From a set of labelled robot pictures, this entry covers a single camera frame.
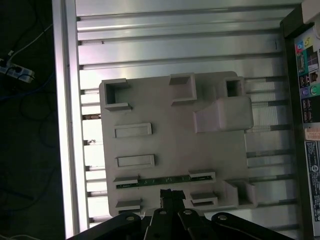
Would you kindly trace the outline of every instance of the warning label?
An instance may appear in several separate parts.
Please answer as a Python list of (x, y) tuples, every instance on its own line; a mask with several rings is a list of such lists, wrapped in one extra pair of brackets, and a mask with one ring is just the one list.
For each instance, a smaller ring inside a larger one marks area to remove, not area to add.
[(308, 164), (314, 220), (320, 222), (320, 166), (317, 142), (305, 142), (305, 153)]

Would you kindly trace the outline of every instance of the power strip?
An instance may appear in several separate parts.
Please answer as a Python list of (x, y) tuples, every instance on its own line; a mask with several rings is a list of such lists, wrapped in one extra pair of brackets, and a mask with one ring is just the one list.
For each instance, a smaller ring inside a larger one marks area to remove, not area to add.
[[(12, 67), (19, 67), (21, 69), (21, 71), (17, 72), (15, 69), (10, 69), (7, 72), (7, 70)], [(27, 69), (23, 66), (13, 64), (13, 63), (10, 63), (10, 65), (7, 65), (6, 67), (1, 66), (1, 64), (0, 64), (0, 73), (6, 74), (7, 76), (13, 77), (15, 79), (19, 79), (19, 80), (21, 80), (25, 83), (28, 83), (28, 84), (31, 83), (31, 81), (33, 80), (32, 77), (35, 75), (34, 71)]]

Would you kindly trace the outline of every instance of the power plug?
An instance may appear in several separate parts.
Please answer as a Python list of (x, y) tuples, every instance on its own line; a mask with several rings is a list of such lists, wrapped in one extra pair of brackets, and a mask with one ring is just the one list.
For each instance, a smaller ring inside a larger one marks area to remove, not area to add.
[(32, 77), (35, 75), (34, 71), (27, 69), (23, 66), (19, 66), (19, 65), (13, 64), (13, 63), (6, 65), (5, 61), (1, 58), (0, 58), (0, 73), (6, 74), (7, 76), (13, 77), (15, 79), (19, 79), (19, 80), (21, 80), (25, 83), (28, 83), (28, 84), (31, 83), (31, 81), (33, 80)]

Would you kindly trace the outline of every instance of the blue cable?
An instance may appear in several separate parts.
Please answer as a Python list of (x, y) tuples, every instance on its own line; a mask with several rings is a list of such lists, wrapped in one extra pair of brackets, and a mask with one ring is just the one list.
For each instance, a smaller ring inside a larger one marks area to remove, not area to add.
[(11, 96), (2, 96), (2, 97), (0, 97), (0, 101), (7, 100), (7, 99), (14, 99), (14, 98), (22, 98), (24, 96), (35, 94), (35, 93), (41, 91), (54, 78), (54, 76), (55, 76), (55, 72), (52, 72), (51, 75), (48, 77), (48, 79), (40, 87), (38, 87), (35, 90), (29, 91), (29, 92), (24, 92), (24, 93), (19, 93), (19, 94), (11, 95)]

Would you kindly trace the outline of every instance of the dark floor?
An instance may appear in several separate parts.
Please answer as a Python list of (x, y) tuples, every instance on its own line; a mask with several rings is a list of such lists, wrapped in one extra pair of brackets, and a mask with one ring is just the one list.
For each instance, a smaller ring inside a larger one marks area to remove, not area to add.
[[(0, 0), (0, 59), (33, 25), (35, 11), (37, 23), (17, 49), (52, 23), (51, 0)], [(33, 70), (36, 81), (28, 84), (0, 73), (0, 99), (37, 89), (54, 71), (53, 28), (17, 54), (12, 63)], [(41, 92), (0, 100), (0, 234), (6, 237), (26, 234), (42, 240), (64, 239), (55, 92), (53, 78)]]

